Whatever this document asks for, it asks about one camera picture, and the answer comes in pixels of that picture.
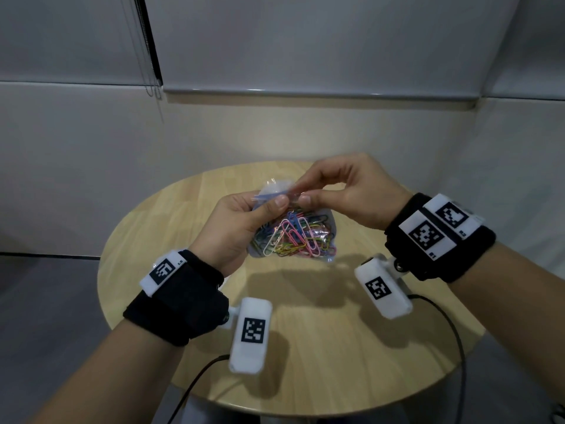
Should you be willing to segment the person's right hand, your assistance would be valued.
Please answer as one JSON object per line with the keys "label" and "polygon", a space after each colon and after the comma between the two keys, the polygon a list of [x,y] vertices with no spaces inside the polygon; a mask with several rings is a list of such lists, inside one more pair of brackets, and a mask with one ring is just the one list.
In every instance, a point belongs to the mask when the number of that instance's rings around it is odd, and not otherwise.
{"label": "person's right hand", "polygon": [[362,226],[384,231],[413,194],[364,153],[332,156],[316,161],[289,189],[290,194],[346,189],[350,208],[329,208]]}

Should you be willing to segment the person's left hand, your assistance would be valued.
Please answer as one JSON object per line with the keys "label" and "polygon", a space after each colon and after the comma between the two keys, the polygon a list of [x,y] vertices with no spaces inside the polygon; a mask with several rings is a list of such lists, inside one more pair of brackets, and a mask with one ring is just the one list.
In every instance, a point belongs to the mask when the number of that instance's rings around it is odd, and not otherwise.
{"label": "person's left hand", "polygon": [[251,212],[256,192],[222,197],[188,250],[203,262],[229,277],[247,256],[256,231],[251,230]]}

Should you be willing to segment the person's left forearm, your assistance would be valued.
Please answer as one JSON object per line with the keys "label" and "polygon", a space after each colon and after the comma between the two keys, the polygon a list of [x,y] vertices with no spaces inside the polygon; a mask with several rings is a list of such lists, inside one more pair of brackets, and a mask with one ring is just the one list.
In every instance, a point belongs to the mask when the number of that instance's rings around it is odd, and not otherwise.
{"label": "person's left forearm", "polygon": [[124,319],[29,424],[150,424],[183,354]]}

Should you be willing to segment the person's right forearm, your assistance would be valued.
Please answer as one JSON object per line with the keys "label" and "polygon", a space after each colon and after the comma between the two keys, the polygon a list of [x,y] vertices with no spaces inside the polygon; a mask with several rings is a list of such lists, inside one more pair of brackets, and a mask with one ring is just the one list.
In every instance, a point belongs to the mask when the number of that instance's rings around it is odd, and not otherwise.
{"label": "person's right forearm", "polygon": [[449,287],[565,406],[565,280],[496,242]]}

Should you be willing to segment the black wristband with marker tag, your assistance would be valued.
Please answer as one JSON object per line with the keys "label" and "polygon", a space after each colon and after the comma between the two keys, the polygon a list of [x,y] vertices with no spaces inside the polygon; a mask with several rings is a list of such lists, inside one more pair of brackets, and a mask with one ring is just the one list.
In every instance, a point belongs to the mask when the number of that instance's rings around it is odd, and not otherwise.
{"label": "black wristband with marker tag", "polygon": [[139,285],[123,317],[162,340],[184,347],[229,319],[229,300],[219,291],[224,277],[191,251],[160,257]]}

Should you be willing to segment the black wristband with marker tags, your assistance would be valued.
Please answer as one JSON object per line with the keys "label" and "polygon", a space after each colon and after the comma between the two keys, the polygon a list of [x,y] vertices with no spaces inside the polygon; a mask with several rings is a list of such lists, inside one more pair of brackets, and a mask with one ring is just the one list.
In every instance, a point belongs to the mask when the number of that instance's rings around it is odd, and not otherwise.
{"label": "black wristband with marker tags", "polygon": [[418,280],[461,278],[495,244],[484,219],[443,194],[416,193],[385,229],[385,246]]}

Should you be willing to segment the round wooden table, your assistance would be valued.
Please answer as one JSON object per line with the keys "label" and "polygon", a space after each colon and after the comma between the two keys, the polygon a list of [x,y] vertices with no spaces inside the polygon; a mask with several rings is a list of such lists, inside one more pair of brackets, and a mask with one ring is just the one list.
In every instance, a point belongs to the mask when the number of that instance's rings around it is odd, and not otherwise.
{"label": "round wooden table", "polygon": [[[256,162],[209,170],[173,183],[133,208],[107,240],[98,296],[110,328],[138,294],[138,282],[172,249],[192,243],[224,195],[295,180],[311,162]],[[373,306],[354,268],[382,253],[383,233],[335,214],[331,263],[296,256],[248,257],[222,291],[272,303],[270,337],[258,375],[214,364],[192,395],[247,413],[317,417],[357,413],[410,397],[442,380],[461,361],[445,317],[417,299],[413,312],[387,320]]]}

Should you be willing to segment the wide white roller blind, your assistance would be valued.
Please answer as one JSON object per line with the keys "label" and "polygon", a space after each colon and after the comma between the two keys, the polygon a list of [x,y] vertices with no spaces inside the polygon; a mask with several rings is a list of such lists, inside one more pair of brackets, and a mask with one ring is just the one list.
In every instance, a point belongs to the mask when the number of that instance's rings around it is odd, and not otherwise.
{"label": "wide white roller blind", "polygon": [[145,0],[166,92],[469,100],[519,0]]}

